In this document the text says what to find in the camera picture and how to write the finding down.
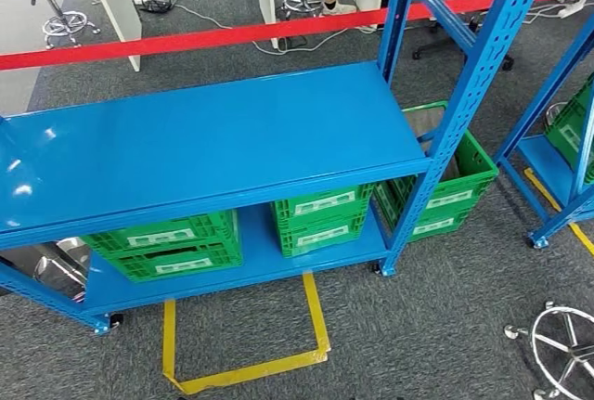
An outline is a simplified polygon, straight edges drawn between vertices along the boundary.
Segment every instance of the red rope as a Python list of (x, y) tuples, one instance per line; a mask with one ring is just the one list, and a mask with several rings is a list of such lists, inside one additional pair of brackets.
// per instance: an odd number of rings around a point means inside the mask
[[(463, 13), (489, 8), (493, 0), (445, 0), (445, 2), (455, 13)], [(412, 4), (408, 20), (426, 19), (430, 15), (431, 13), (423, 4)], [(232, 29), (155, 36), (136, 41), (5, 54), (0, 55), (0, 71), (82, 61), (97, 61), (131, 55), (180, 52), (220, 45), (238, 45), (251, 41), (269, 40), (270, 38), (340, 31), (357, 26), (380, 24), (384, 22), (385, 18), (386, 9), (380, 9), (328, 18), (295, 19), (274, 24), (257, 24)]]

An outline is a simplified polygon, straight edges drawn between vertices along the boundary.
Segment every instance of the crate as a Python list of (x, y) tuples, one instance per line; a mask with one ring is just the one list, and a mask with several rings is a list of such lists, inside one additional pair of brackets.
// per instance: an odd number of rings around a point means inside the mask
[[(445, 106), (445, 103), (437, 102), (409, 110), (423, 110), (435, 106)], [(439, 182), (421, 215), (422, 220), (470, 209), (499, 173), (491, 158), (485, 152), (470, 131), (463, 135), (454, 157), (460, 176)], [(393, 179), (389, 181), (389, 184), (394, 193), (400, 196), (400, 199), (406, 201), (412, 192), (415, 181), (416, 176), (411, 175)]]
[(242, 264), (239, 224), (230, 211), (232, 230), (218, 238), (194, 239), (183, 245), (160, 244), (143, 250), (101, 251), (102, 257), (134, 282), (228, 268)]
[(305, 226), (323, 221), (337, 214), (349, 216), (353, 211), (366, 209), (374, 184), (333, 189), (272, 202), (275, 218), (292, 220), (292, 226)]
[[(383, 229), (387, 237), (390, 237), (394, 232), (395, 222), (389, 217), (389, 206), (385, 205), (385, 200), (381, 200), (378, 197), (377, 193), (374, 190), (371, 196), (371, 204), (374, 206), (375, 212), (379, 219), (380, 227)], [(408, 242), (414, 242), (419, 239), (429, 238), (430, 236), (441, 235), (445, 233), (450, 233), (458, 229), (472, 208), (460, 210), (459, 212), (442, 213), (435, 218), (421, 218), (414, 226), (413, 233), (408, 239)]]
[(322, 247), (357, 239), (365, 222), (366, 214), (367, 205), (362, 213), (351, 217), (337, 215), (325, 222), (286, 229), (277, 225), (277, 229), (282, 255), (291, 258)]
[[(552, 146), (563, 156), (573, 170), (577, 166), (582, 129), (589, 105), (589, 93), (594, 80), (591, 74), (575, 96), (572, 97), (558, 115), (545, 135)], [(590, 150), (584, 181), (594, 182), (594, 147)]]
[(122, 256), (162, 252), (181, 248), (197, 239), (228, 237), (234, 231), (233, 210), (200, 214), (167, 222), (131, 226), (118, 230), (82, 236), (89, 247), (101, 254), (115, 252)]

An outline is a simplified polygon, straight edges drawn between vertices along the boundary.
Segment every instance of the blue shelf board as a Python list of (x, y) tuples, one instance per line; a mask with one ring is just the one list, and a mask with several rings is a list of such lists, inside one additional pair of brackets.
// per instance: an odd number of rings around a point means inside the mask
[(429, 163), (375, 62), (23, 114), (0, 123), (0, 250)]
[(518, 150), (559, 206), (568, 204), (574, 173), (546, 136), (525, 137)]
[(239, 267), (134, 283), (93, 253), (83, 308), (91, 314), (114, 312), (294, 277), (306, 271), (365, 263), (387, 254), (372, 210), (368, 212), (365, 224), (357, 240), (294, 258), (285, 258), (281, 254), (269, 204), (241, 208), (239, 221), (244, 254), (244, 264)]

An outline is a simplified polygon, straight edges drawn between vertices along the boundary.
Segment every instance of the blue metal shelf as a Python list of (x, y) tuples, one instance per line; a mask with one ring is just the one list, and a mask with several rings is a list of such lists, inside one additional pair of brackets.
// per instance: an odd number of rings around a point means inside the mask
[[(242, 267), (133, 284), (94, 256), (83, 305), (8, 265), (0, 285), (102, 333), (112, 309), (306, 270), (378, 260), (393, 275), (532, 2), (494, 0), (475, 35), (442, 0), (421, 1), (467, 55), (426, 153), (390, 90), (411, 0), (390, 0), (377, 62), (0, 117), (0, 250), (251, 206), (239, 210)], [(409, 174), (418, 178), (394, 231), (371, 212), (359, 240), (293, 259), (259, 205)]]
[[(594, 47), (594, 17), (590, 17), (576, 39), (559, 60), (531, 104), (495, 154), (494, 161), (501, 165), (518, 189), (536, 212), (543, 225), (528, 234), (535, 248), (549, 245), (549, 238), (569, 222), (594, 217), (594, 186), (584, 182), (592, 139), (594, 136), (594, 93), (584, 117), (578, 148), (576, 169), (571, 169), (545, 135), (528, 135), (531, 128), (544, 112), (553, 97), (575, 68)], [(524, 179), (509, 161), (514, 152), (524, 160), (544, 185), (561, 211), (552, 216), (534, 196)]]
[[(315, 98), (301, 92), (312, 85)], [(2, 135), (0, 249), (429, 164), (374, 62), (23, 114)]]
[(573, 171), (545, 135), (523, 138), (518, 144), (518, 152), (560, 207), (566, 206), (570, 200)]
[(370, 210), (355, 241), (325, 247), (294, 258), (281, 254), (269, 204), (239, 210), (244, 265), (226, 270), (134, 283), (94, 254), (83, 308), (90, 314), (128, 309), (212, 291), (301, 275), (386, 257), (387, 251)]

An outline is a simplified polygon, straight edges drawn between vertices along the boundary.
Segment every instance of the yellow tape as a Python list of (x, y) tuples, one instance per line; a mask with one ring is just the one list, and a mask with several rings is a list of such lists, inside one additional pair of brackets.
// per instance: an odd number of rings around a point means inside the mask
[(175, 301), (167, 301), (165, 303), (163, 311), (163, 375), (183, 393), (192, 395), (208, 388), (229, 386), (326, 361), (328, 360), (328, 352), (330, 351), (330, 340), (328, 338), (326, 323), (324, 321), (322, 305), (320, 305), (313, 275), (311, 273), (303, 274), (303, 287), (316, 337), (318, 348), (315, 351), (189, 381), (177, 381), (175, 379)]
[[(546, 188), (545, 188), (542, 183), (540, 183), (540, 181), (538, 180), (536, 175), (534, 175), (534, 173), (532, 171), (531, 168), (526, 168), (525, 170), (524, 170), (524, 174), (525, 174), (526, 177), (528, 178), (528, 180), (532, 182), (534, 186), (535, 186), (540, 193), (542, 193), (542, 195), (544, 196), (545, 199), (548, 200), (549, 203), (552, 208), (557, 210), (558, 212), (561, 211), (561, 207), (559, 205), (559, 203), (557, 203), (555, 199), (553, 199), (552, 196), (551, 196), (551, 194), (549, 191), (547, 191)], [(591, 240), (589, 240), (583, 231), (581, 231), (581, 228), (577, 226), (577, 224), (573, 222), (570, 223), (569, 227), (571, 229), (571, 231), (574, 232), (575, 236), (577, 237), (577, 239), (579, 239), (582, 244), (583, 244), (586, 249), (588, 249), (589, 254), (594, 256), (594, 244), (592, 244)]]

